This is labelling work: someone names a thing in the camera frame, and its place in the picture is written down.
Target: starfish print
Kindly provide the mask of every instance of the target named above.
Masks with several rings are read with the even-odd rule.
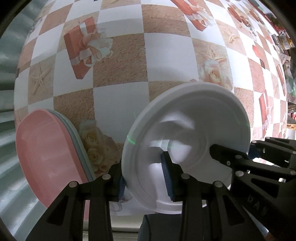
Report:
[[[211,60],[215,60],[215,61],[218,61],[219,64],[223,63],[226,61],[226,58],[225,57],[217,57],[214,52],[210,49],[210,47],[208,46],[208,52],[210,53],[210,56],[204,54],[204,53],[201,53],[206,59],[211,59]]]
[[[228,42],[231,44],[231,43],[233,43],[236,39],[239,39],[239,36],[237,36],[237,35],[234,35],[232,32],[231,32],[231,30],[230,29],[228,29],[227,31],[225,31],[227,34],[228,34],[228,36],[229,36],[229,40],[228,40]]]
[[[45,71],[44,73],[42,73],[41,71],[41,65],[39,63],[39,68],[38,68],[38,74],[37,76],[33,76],[32,79],[35,81],[35,86],[34,86],[34,90],[33,90],[33,94],[36,93],[36,91],[38,90],[38,87],[41,86],[42,90],[45,91],[45,85],[43,82],[44,77],[50,72],[51,68],[48,69],[47,71]]]

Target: gift box print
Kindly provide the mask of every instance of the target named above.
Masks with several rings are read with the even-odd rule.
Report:
[[[112,55],[111,38],[104,29],[97,29],[90,17],[64,35],[69,59],[77,79],[83,79],[97,61]]]
[[[193,23],[196,29],[204,31],[214,25],[214,18],[194,0],[171,0]]]

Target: rose print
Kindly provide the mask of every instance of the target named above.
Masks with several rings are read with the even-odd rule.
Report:
[[[120,161],[120,151],[114,140],[96,127],[96,121],[83,121],[79,127],[82,143],[96,174],[107,173],[110,167]]]
[[[233,86],[230,79],[222,72],[219,62],[208,59],[199,67],[199,79],[203,82],[214,83],[232,91]]]

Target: beige square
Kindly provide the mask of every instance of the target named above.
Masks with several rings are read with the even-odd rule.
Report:
[[[60,9],[48,14],[42,27],[41,27],[39,35],[64,23],[66,21],[66,18],[68,16],[68,13],[69,13],[71,7],[72,7],[72,4],[69,4],[65,7],[62,7]]]
[[[257,62],[251,59],[249,59],[249,64],[250,64],[250,69],[252,74],[254,91],[263,93],[266,88],[265,88],[262,67],[260,64],[258,64]]]
[[[259,36],[259,39],[261,40],[261,43],[263,45],[264,50],[271,55],[269,46],[267,44],[266,38],[264,38],[260,33],[257,32],[257,35]]]
[[[273,44],[272,39],[271,39],[268,31],[261,24],[258,24],[258,25],[261,28],[261,31],[263,33],[264,38],[266,38],[271,44]]]
[[[41,9],[41,12],[38,15],[38,18],[42,18],[44,16],[46,16],[49,13],[49,10],[52,8],[52,6],[54,5],[55,1],[51,2],[50,4],[44,6]]]
[[[28,62],[31,61],[36,40],[37,38],[31,40],[22,48],[22,52],[20,54],[18,62],[18,68],[24,66],[25,64],[28,64]]]
[[[149,101],[151,102],[163,92],[181,84],[184,84],[184,82],[182,81],[149,81],[148,82]]]
[[[232,83],[231,67],[226,47],[199,39],[192,39],[192,42],[197,65],[201,66],[208,59],[218,61],[221,71],[229,78]]]
[[[242,89],[242,88],[234,88],[234,94],[237,98],[239,98],[240,102],[244,106],[249,122],[250,122],[250,128],[253,127],[254,124],[254,94],[253,91]]]
[[[14,111],[15,114],[15,127],[28,115],[28,106],[22,107]]]
[[[247,55],[238,30],[219,20],[216,20],[216,23],[220,29],[226,47],[233,49],[243,55]]]
[[[66,22],[64,24],[63,30],[62,30],[62,34],[61,37],[59,39],[59,46],[57,49],[57,52],[61,52],[62,50],[66,49],[66,44],[65,44],[65,40],[64,40],[64,35],[70,31],[71,29],[73,29],[74,27],[78,26],[79,24],[81,24],[82,22],[84,22],[86,19],[93,17],[94,18],[94,22],[96,23],[98,21],[98,17],[99,17],[99,12],[93,12],[84,16],[81,16],[79,18],[75,18],[72,19],[68,22]]]
[[[142,5],[145,33],[177,34],[190,37],[184,14],[175,7]]]
[[[51,98],[53,96],[55,55],[32,65],[29,72],[28,103]]]
[[[141,4],[141,0],[103,0],[101,10],[135,4]]]
[[[94,65],[94,87],[148,81],[144,34],[112,39],[113,55]]]
[[[272,85],[274,88],[274,97],[275,98],[280,98],[279,97],[279,81],[278,81],[278,77],[275,76],[274,74],[271,74],[271,79],[272,79]]]
[[[55,96],[54,110],[66,116],[78,129],[81,121],[95,119],[93,89]]]

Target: ribbon bow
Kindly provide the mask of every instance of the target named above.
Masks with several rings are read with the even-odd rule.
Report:
[[[111,47],[113,40],[106,38],[105,32],[98,32],[96,28],[92,33],[88,33],[84,22],[79,26],[83,36],[81,41],[83,50],[79,52],[79,55],[75,59],[70,60],[72,65],[77,65],[83,60],[83,63],[87,67],[92,67],[97,61],[112,56]]]
[[[201,7],[199,5],[195,5],[194,6],[188,0],[184,0],[184,1],[186,3],[188,3],[189,6],[190,6],[190,8],[192,9],[192,11],[195,12],[192,15],[186,15],[189,20],[191,20],[191,21],[199,20],[199,21],[201,21],[200,23],[204,27],[208,27],[208,26],[214,25],[214,21],[213,21],[214,19],[213,19],[213,17],[211,17],[210,15],[208,15],[208,13],[206,12],[206,10],[203,7]]]

